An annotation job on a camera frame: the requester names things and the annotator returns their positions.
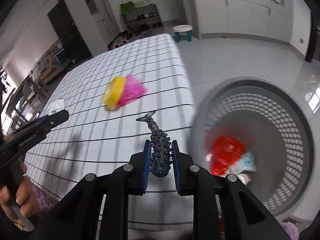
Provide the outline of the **green handbag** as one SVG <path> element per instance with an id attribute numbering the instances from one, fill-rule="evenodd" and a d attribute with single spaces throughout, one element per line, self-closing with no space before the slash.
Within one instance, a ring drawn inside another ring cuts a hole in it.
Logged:
<path id="1" fill-rule="evenodd" d="M 130 0 L 122 0 L 120 4 L 120 12 L 122 14 L 133 11 L 135 9 L 135 5 Z"/>

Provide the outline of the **yellow tape roll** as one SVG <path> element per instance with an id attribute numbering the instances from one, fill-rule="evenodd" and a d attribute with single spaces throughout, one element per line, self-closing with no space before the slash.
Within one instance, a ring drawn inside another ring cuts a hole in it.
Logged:
<path id="1" fill-rule="evenodd" d="M 106 92 L 103 96 L 103 103 L 108 109 L 113 109 L 117 106 L 122 97 L 125 86 L 125 78 L 116 76 L 107 86 Z"/>

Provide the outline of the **white checkered tablecloth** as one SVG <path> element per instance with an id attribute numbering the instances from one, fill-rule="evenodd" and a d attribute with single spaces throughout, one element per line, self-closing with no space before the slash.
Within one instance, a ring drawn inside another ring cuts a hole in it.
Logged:
<path id="1" fill-rule="evenodd" d="M 27 152 L 31 181 L 61 200 L 86 174 L 111 173 L 142 151 L 153 119 L 187 150 L 195 106 L 180 52 L 169 34 L 136 40 L 70 71 L 48 100 L 62 100 L 69 119 Z"/>

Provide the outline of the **white cabinet counter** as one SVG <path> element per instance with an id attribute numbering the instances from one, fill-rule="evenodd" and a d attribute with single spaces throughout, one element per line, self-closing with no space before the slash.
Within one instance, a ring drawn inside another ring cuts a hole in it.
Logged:
<path id="1" fill-rule="evenodd" d="M 251 38 L 289 44 L 293 1 L 188 0 L 194 36 Z"/>

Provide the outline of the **light blue tissue packet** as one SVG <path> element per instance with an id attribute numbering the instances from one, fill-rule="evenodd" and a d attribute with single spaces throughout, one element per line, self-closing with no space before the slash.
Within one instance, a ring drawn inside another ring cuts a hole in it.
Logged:
<path id="1" fill-rule="evenodd" d="M 225 174 L 243 174 L 244 172 L 256 172 L 257 167 L 254 161 L 254 155 L 252 152 L 246 152 L 238 161 L 227 168 Z"/>

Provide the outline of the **white stool teal legs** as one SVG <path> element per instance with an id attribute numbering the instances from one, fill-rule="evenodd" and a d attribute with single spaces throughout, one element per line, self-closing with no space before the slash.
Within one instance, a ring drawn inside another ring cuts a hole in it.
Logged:
<path id="1" fill-rule="evenodd" d="M 188 24 L 177 25 L 177 26 L 174 26 L 172 30 L 174 31 L 176 42 L 181 41 L 181 34 L 187 35 L 188 42 L 192 41 L 193 27 L 191 25 L 188 25 Z"/>

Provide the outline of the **pink plastic shuttlecock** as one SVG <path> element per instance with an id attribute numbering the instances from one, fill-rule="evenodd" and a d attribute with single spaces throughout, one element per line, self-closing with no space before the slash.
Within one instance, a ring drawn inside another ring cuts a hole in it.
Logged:
<path id="1" fill-rule="evenodd" d="M 125 77 L 123 92 L 117 105 L 123 107 L 145 95 L 147 91 L 146 87 L 139 80 L 132 75 L 127 75 Z"/>

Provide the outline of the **grey shoe rack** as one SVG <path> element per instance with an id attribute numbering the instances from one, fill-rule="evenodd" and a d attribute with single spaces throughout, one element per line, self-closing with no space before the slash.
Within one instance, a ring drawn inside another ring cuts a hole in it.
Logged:
<path id="1" fill-rule="evenodd" d="M 128 12 L 122 12 L 120 15 L 130 35 L 138 36 L 144 31 L 163 27 L 162 19 L 155 3 L 138 7 Z"/>

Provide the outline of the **red plastic bag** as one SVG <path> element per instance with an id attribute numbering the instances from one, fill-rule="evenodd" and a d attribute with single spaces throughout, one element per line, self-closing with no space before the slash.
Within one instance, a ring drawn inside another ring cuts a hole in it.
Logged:
<path id="1" fill-rule="evenodd" d="M 245 152 L 245 145 L 237 139 L 220 136 L 210 150 L 213 154 L 210 172 L 220 176 L 241 158 Z"/>

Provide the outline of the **white crumpled tissue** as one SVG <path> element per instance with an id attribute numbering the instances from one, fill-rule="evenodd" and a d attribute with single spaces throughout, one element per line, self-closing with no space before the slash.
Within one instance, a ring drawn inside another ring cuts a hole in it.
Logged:
<path id="1" fill-rule="evenodd" d="M 55 100 L 49 104 L 47 114 L 53 115 L 64 109 L 65 109 L 64 100 L 63 99 Z"/>

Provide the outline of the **dark spiky fish toy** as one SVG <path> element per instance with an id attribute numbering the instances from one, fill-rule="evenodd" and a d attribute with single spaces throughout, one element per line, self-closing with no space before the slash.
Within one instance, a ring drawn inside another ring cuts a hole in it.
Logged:
<path id="1" fill-rule="evenodd" d="M 150 172 L 158 178 L 164 178 L 169 174 L 172 164 L 170 160 L 172 156 L 171 141 L 168 134 L 160 129 L 157 122 L 153 120 L 152 116 L 155 113 L 156 111 L 151 111 L 143 117 L 137 118 L 136 121 L 147 123 L 148 129 L 151 131 L 150 140 L 153 152 L 149 164 Z"/>

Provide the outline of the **grey perforated trash basket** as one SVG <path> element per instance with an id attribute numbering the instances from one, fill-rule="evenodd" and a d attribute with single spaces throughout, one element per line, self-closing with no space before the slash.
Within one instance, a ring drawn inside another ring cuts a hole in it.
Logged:
<path id="1" fill-rule="evenodd" d="M 195 164 L 206 159 L 218 137 L 237 139 L 254 156 L 249 189 L 276 217 L 288 217 L 308 188 L 315 158 L 309 123 L 295 100 L 262 79 L 235 78 L 202 99 L 188 137 Z"/>

